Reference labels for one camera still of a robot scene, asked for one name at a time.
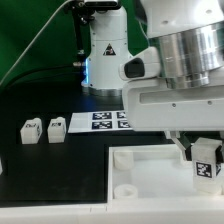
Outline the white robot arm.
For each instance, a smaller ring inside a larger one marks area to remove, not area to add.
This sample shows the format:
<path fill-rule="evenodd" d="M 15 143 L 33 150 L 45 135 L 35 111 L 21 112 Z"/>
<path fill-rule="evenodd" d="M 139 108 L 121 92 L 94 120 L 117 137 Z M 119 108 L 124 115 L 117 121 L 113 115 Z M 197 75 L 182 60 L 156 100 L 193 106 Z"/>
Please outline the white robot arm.
<path fill-rule="evenodd" d="M 224 130 L 224 0 L 138 0 L 153 45 L 120 67 L 136 131 Z"/>

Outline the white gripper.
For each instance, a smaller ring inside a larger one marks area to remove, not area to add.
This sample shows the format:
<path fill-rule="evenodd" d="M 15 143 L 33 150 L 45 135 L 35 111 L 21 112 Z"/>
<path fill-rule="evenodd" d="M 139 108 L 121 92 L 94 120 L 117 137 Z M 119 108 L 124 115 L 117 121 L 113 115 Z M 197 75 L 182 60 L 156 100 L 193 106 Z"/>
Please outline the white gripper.
<path fill-rule="evenodd" d="M 135 131 L 171 131 L 184 161 L 191 142 L 179 131 L 224 130 L 224 86 L 172 90 L 163 80 L 137 80 L 122 92 L 127 120 Z"/>

